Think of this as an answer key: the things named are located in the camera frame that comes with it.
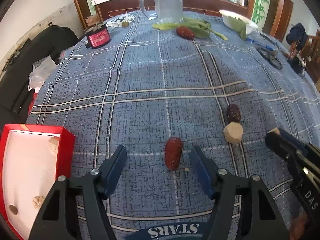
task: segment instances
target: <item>white plastic bag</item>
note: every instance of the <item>white plastic bag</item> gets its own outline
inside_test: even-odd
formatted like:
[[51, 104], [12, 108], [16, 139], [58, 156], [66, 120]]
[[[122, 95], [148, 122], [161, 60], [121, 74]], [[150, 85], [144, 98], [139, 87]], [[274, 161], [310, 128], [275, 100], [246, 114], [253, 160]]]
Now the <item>white plastic bag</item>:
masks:
[[52, 71], [56, 69], [57, 65], [50, 56], [45, 58], [39, 67], [36, 67], [36, 65], [35, 63], [35, 65], [32, 66], [33, 71], [29, 74], [28, 90], [34, 88], [37, 93]]

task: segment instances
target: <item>wooden door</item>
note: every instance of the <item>wooden door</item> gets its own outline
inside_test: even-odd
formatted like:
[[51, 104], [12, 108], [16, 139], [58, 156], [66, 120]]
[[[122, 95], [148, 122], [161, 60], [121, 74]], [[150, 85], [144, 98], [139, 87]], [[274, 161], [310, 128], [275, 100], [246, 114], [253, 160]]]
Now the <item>wooden door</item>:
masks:
[[292, 9], [293, 2], [291, 0], [284, 0], [280, 22], [275, 34], [275, 38], [281, 42], [283, 41], [285, 32], [287, 31], [289, 21], [291, 18]]

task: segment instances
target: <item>white wall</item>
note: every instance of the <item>white wall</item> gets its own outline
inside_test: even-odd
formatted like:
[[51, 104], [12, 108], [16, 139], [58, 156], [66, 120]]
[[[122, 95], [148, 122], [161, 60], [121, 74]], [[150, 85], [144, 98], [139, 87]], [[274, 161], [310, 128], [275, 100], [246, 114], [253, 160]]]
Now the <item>white wall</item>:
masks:
[[[63, 14], [62, 8], [66, 6], [68, 6], [68, 13]], [[52, 23], [69, 27], [80, 37], [83, 33], [83, 27], [76, 13], [73, 0], [15, 0], [0, 22], [1, 63], [20, 38], [50, 15], [57, 14], [57, 11], [58, 14], [62, 13], [61, 17], [55, 17]], [[39, 24], [39, 27], [38, 33], [47, 25], [41, 26]]]
[[304, 26], [306, 33], [308, 35], [316, 35], [317, 30], [320, 30], [320, 27], [316, 21], [316, 19], [313, 17], [312, 13], [310, 12], [308, 6], [304, 3], [303, 0], [291, 0], [293, 1], [293, 9], [291, 14], [291, 19], [288, 25], [288, 29], [286, 31], [286, 34], [284, 36], [284, 40], [282, 44], [289, 49], [290, 45], [285, 40], [285, 37], [287, 34], [289, 34], [290, 29], [295, 26], [297, 23], [302, 23]]

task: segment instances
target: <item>person's hand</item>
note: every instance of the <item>person's hand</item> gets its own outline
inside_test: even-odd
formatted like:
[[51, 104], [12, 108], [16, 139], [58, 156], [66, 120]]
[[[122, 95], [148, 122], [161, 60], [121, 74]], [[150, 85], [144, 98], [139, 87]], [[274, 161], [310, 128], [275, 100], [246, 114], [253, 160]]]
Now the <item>person's hand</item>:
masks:
[[298, 240], [304, 234], [307, 219], [307, 214], [303, 212], [291, 223], [289, 229], [290, 240]]

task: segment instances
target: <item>glass mug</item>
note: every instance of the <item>glass mug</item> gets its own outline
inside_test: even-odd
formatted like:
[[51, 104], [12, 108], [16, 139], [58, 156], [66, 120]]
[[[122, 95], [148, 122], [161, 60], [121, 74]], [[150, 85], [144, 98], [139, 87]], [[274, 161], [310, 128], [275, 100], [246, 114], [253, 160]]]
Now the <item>glass mug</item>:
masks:
[[144, 7], [144, 0], [139, 0], [142, 13], [149, 19], [161, 23], [178, 23], [182, 19], [182, 0], [155, 0], [156, 13], [149, 13]]

